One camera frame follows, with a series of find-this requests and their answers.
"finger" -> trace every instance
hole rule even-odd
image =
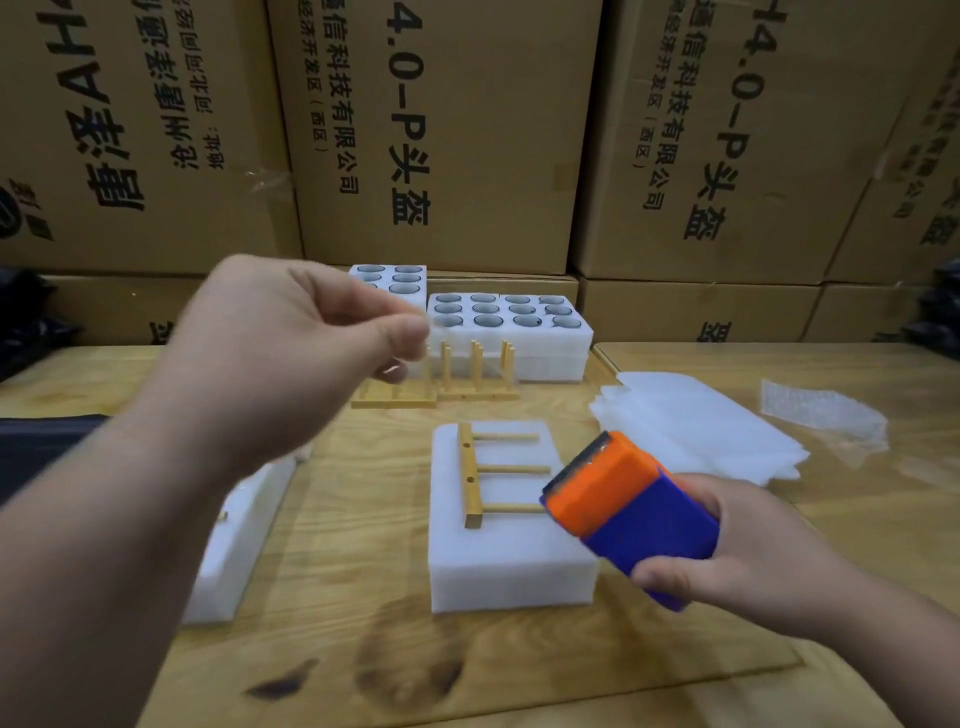
[[[711,572],[716,564],[697,559],[654,556],[634,567],[630,579],[640,589],[675,596],[680,601],[711,603]]]
[[[310,294],[317,310],[331,324],[352,324],[377,316],[423,310],[336,268],[312,260],[284,261],[287,273]]]
[[[391,359],[389,364],[385,364],[373,373],[373,378],[387,384],[399,384],[407,378],[407,365],[399,359]]]
[[[718,521],[723,514],[721,492],[727,481],[715,475],[676,473],[673,481],[688,496],[700,503]]]
[[[419,314],[395,314],[328,331],[324,346],[335,348],[342,366],[370,376],[381,367],[389,367],[394,359],[422,359],[430,325]]]

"circular hole in foam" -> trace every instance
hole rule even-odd
[[[497,328],[503,326],[503,319],[492,313],[481,313],[473,317],[473,323],[478,327]]]
[[[518,326],[533,328],[533,327],[538,327],[540,324],[543,323],[543,321],[540,320],[539,316],[534,316],[533,314],[526,313],[520,316],[515,316],[514,323],[517,324]]]
[[[463,318],[453,313],[445,313],[442,316],[434,316],[433,323],[443,328],[458,327],[464,322]]]
[[[394,283],[390,286],[391,293],[417,293],[420,287],[415,283]]]

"fingernail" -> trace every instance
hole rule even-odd
[[[430,333],[430,324],[421,316],[411,316],[404,324],[407,336],[411,339],[422,340]]]

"wooden table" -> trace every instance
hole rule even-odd
[[[345,411],[295,477],[237,621],[180,634],[142,725],[891,724],[826,650],[709,607],[675,617],[610,571],[591,607],[429,615],[433,428],[544,419],[568,459],[597,431],[586,405],[613,382],[601,359],[694,374],[754,410],[764,377],[834,388],[879,409],[893,452],[859,470],[785,426],[812,455],[799,484],[774,490],[852,557],[960,606],[960,522],[945,486],[958,451],[949,410],[960,368],[906,348],[831,346],[601,345],[583,383],[523,385],[520,402]],[[116,412],[155,356],[149,347],[61,352],[0,385],[0,417]],[[898,454],[913,458],[900,470]],[[875,458],[893,459],[881,467]],[[847,479],[865,473],[874,476]],[[291,671],[302,679],[290,696],[244,695]]]

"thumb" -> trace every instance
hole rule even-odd
[[[397,313],[342,327],[335,346],[341,348],[341,355],[351,366],[368,376],[394,358],[422,359],[429,333],[426,317]]]
[[[661,592],[680,601],[705,601],[709,570],[714,566],[699,559],[653,556],[637,564],[630,579],[648,592]]]

